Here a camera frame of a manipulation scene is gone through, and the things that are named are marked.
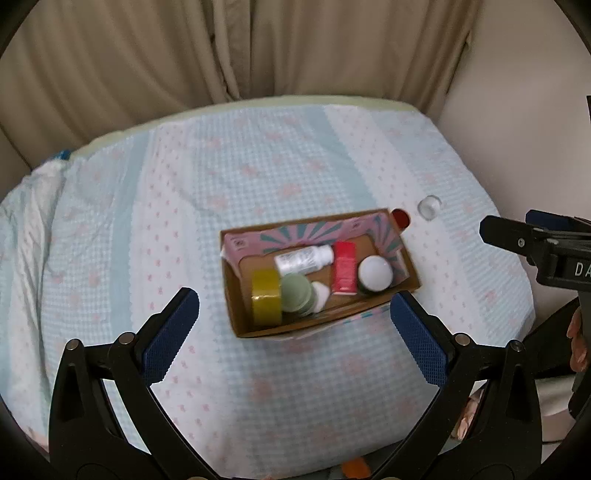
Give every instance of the yellow tape roll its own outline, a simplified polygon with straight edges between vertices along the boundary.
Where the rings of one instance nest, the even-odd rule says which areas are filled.
[[[281,293],[277,270],[256,270],[252,274],[252,318],[255,326],[281,325]]]

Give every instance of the white bottle cap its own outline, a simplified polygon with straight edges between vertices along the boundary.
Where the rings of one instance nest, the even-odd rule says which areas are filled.
[[[370,291],[382,291],[390,286],[394,279],[392,266],[384,257],[371,255],[359,264],[359,281]]]
[[[330,245],[321,245],[318,247],[318,255],[323,265],[330,265],[335,261],[335,253]]]
[[[330,289],[319,281],[313,281],[312,287],[316,290],[316,303],[314,304],[312,312],[318,313],[322,311],[324,305],[326,305],[326,302],[330,297]]]
[[[418,212],[425,220],[433,220],[441,211],[441,200],[435,195],[429,195],[418,204]]]

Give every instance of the white wall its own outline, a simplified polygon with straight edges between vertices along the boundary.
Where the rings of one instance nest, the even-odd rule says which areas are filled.
[[[439,128],[501,215],[591,219],[591,55],[553,0],[484,0]],[[574,297],[535,283],[538,318]]]

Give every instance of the metal screw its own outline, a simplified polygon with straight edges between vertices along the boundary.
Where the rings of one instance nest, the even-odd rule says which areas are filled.
[[[77,338],[73,338],[68,343],[66,343],[66,350],[76,350],[80,345],[80,341]]]
[[[119,343],[121,345],[127,345],[131,342],[134,341],[135,335],[131,332],[125,332],[122,333],[121,335],[119,335],[119,338],[117,338],[117,340],[119,341]]]
[[[466,345],[470,345],[470,337],[468,337],[468,335],[466,335],[465,333],[458,333],[456,335],[456,343],[458,343],[459,345],[462,346],[466,346]]]
[[[511,348],[516,352],[521,352],[523,350],[523,343],[521,343],[518,340],[512,340],[509,342],[509,344],[511,345]]]

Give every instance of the white jar lid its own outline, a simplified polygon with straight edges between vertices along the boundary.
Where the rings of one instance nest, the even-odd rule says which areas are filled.
[[[429,195],[418,204],[418,212],[425,220],[433,220],[441,211],[441,199],[435,195]]]
[[[371,255],[359,264],[359,282],[370,291],[382,291],[390,286],[394,272],[390,263],[379,255]]]

